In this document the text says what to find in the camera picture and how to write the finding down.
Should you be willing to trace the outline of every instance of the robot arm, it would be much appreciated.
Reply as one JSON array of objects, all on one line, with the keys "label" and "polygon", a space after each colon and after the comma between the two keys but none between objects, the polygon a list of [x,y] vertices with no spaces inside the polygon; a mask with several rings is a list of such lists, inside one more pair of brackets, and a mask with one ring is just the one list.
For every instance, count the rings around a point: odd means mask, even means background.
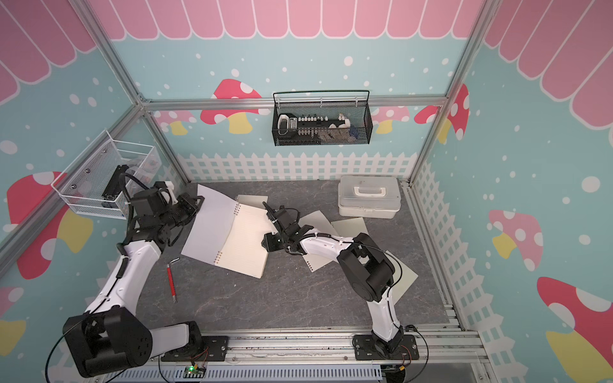
[{"label": "robot arm", "polygon": [[147,329],[135,316],[136,304],[147,276],[170,244],[170,231],[187,224],[200,210],[202,197],[187,193],[176,199],[172,185],[156,183],[131,199],[140,216],[118,243],[121,258],[100,294],[84,314],[64,324],[66,343],[83,377],[142,366],[151,357],[174,350],[196,355],[202,348],[195,322]]},{"label": "robot arm", "polygon": [[351,287],[367,301],[377,350],[381,355],[392,355],[402,340],[403,330],[392,299],[395,268],[385,253],[367,234],[336,237],[313,226],[300,226],[300,215],[292,219],[284,206],[274,210],[264,203],[264,207],[278,233],[268,233],[262,246],[268,251],[283,249],[292,255],[316,254],[337,260]]}]

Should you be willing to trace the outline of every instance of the spiral notebook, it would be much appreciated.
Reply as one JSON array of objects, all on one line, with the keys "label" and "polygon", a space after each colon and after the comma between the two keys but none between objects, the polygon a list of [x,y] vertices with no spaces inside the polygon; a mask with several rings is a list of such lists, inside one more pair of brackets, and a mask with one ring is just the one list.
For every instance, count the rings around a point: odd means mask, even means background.
[{"label": "spiral notebook", "polygon": [[202,185],[198,195],[204,203],[181,254],[261,278],[268,258],[262,239],[273,227],[266,211]]}]

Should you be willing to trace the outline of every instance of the red pen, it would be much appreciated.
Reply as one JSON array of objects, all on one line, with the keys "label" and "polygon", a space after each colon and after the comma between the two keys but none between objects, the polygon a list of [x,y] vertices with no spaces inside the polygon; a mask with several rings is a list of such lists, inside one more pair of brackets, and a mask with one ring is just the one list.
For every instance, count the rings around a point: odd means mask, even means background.
[{"label": "red pen", "polygon": [[170,284],[170,292],[172,293],[172,301],[177,302],[177,293],[175,292],[175,284],[172,281],[172,272],[170,271],[170,264],[166,264],[166,271],[168,271],[168,283]]}]

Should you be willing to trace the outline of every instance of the table surface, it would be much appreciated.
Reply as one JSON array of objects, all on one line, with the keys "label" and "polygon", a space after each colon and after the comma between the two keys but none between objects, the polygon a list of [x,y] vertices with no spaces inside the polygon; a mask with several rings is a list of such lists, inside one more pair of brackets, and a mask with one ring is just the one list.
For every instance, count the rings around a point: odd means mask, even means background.
[{"label": "table surface", "polygon": [[[338,180],[249,181],[204,183],[236,198],[267,195],[268,204],[298,209],[302,216],[321,210],[329,221],[338,214]],[[197,184],[188,185],[195,192]],[[369,235],[419,277],[395,305],[403,325],[446,323],[441,296],[417,234],[407,202],[393,219],[365,218]],[[340,266],[331,262],[311,272],[301,256],[271,252],[261,279],[212,266],[181,255],[191,226],[173,247],[166,248],[151,269],[140,295],[136,316],[148,328],[195,320],[201,330],[243,330],[372,325],[366,302],[351,289]],[[172,275],[178,303],[173,303],[166,273]]]}]

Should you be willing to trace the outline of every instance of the storage box handle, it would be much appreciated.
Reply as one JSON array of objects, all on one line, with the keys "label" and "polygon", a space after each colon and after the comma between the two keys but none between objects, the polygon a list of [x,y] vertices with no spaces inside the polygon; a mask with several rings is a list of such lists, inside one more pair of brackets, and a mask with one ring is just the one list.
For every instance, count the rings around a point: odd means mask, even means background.
[{"label": "storage box handle", "polygon": [[379,192],[378,193],[362,193],[360,192],[359,186],[354,186],[353,193],[355,193],[355,195],[359,195],[360,197],[385,197],[385,195],[387,194],[386,188],[367,188],[367,189],[379,189]]}]

